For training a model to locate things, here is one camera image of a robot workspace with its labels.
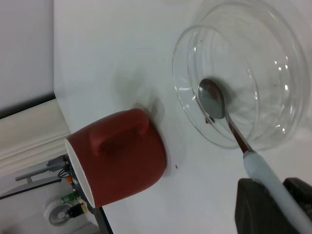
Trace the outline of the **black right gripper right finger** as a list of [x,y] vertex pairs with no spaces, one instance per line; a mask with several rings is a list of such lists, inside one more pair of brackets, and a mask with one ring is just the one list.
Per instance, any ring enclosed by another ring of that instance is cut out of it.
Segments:
[[299,178],[286,178],[283,185],[307,216],[312,215],[312,186]]

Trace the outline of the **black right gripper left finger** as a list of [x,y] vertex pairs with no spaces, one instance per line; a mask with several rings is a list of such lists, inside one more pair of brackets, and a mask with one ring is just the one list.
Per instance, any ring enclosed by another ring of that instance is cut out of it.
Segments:
[[239,234],[296,234],[267,189],[251,179],[238,181],[234,214]]

